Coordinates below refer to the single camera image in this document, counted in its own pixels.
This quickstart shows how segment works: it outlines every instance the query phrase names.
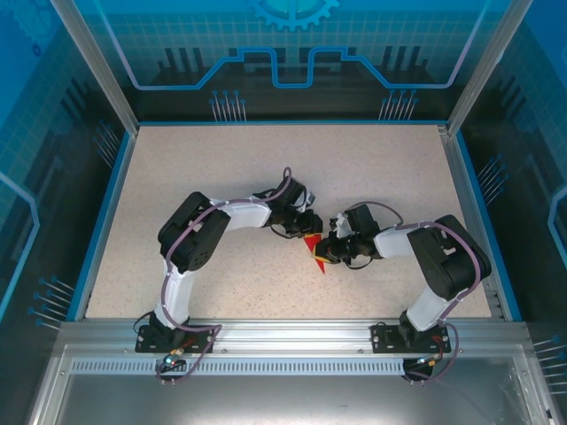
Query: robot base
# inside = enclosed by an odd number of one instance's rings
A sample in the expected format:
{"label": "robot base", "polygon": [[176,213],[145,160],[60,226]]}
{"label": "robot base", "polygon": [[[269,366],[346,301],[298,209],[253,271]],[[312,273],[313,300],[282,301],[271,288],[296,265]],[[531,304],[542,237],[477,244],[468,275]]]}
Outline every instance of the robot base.
{"label": "robot base", "polygon": [[208,332],[184,332],[178,331],[179,336],[173,339],[180,339],[176,345],[173,341],[164,338],[155,328],[150,325],[143,325],[138,331],[136,341],[136,352],[171,352],[176,348],[183,347],[185,353],[200,354],[205,349],[207,338],[211,335]]}
{"label": "robot base", "polygon": [[[138,330],[136,340],[136,352],[162,352],[183,348],[183,352],[200,354],[212,337],[213,331],[209,332],[185,332],[181,329],[171,329],[164,326],[155,313],[150,315],[150,324],[143,325]],[[213,344],[208,352],[213,351]]]}
{"label": "robot base", "polygon": [[435,336],[438,336],[442,342],[443,353],[451,352],[451,342],[449,341],[449,334],[446,328],[435,326],[420,332],[418,338],[408,346],[406,339],[400,333],[399,325],[386,325],[383,322],[379,322],[377,325],[370,327],[372,351],[375,354],[435,354],[439,352],[439,346],[434,341]]}

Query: transparent panel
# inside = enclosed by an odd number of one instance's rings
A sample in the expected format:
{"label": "transparent panel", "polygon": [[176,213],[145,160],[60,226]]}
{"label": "transparent panel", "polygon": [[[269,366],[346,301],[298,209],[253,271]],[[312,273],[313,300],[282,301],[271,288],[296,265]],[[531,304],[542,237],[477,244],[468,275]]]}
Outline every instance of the transparent panel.
{"label": "transparent panel", "polygon": [[49,2],[0,3],[0,59],[0,411],[23,423],[124,127]]}
{"label": "transparent panel", "polygon": [[559,392],[567,368],[552,338],[567,338],[565,19],[564,4],[533,2],[462,128],[520,313]]}
{"label": "transparent panel", "polygon": [[140,120],[234,122],[445,120],[508,3],[78,5]]}

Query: speckled tabletop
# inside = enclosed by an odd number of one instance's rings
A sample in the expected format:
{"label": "speckled tabletop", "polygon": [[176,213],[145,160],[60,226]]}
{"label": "speckled tabletop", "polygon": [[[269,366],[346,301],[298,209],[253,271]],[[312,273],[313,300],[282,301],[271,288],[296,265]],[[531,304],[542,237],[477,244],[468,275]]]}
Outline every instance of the speckled tabletop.
{"label": "speckled tabletop", "polygon": [[[157,235],[193,191],[247,197],[272,188],[285,166],[329,218],[361,200],[396,208],[406,223],[452,213],[462,221],[436,126],[336,125],[142,127],[89,303],[89,318],[134,318],[154,308],[162,282]],[[372,207],[382,227],[395,222]],[[413,258],[319,271],[302,240],[267,229],[221,239],[201,269],[191,317],[223,319],[396,318],[425,285]],[[452,313],[490,316],[482,285]]]}

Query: gear logo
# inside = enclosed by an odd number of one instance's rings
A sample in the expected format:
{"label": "gear logo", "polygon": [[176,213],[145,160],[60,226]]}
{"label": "gear logo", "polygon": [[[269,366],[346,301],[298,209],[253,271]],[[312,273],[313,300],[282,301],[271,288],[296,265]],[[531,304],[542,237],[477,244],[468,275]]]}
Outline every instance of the gear logo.
{"label": "gear logo", "polygon": [[19,28],[36,43],[53,27],[53,9],[49,0],[0,0],[0,11],[11,12]]}
{"label": "gear logo", "polygon": [[307,30],[319,25],[320,18],[328,18],[330,9],[338,7],[338,0],[251,0],[256,18],[263,18],[267,25],[275,24],[282,31],[298,27]]}

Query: red object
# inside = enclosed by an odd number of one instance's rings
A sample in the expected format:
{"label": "red object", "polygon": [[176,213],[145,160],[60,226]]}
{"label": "red object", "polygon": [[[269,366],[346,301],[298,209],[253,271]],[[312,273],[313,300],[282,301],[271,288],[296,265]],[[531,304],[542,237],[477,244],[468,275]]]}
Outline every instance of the red object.
{"label": "red object", "polygon": [[[303,240],[305,241],[305,243],[307,244],[307,247],[309,248],[309,250],[311,251],[311,255],[314,254],[315,252],[315,246],[321,242],[321,235],[317,234],[317,235],[307,235],[303,238]],[[319,268],[321,269],[321,271],[323,272],[323,274],[325,274],[325,263],[322,262],[319,259],[314,259],[317,262],[317,266],[319,266]]]}

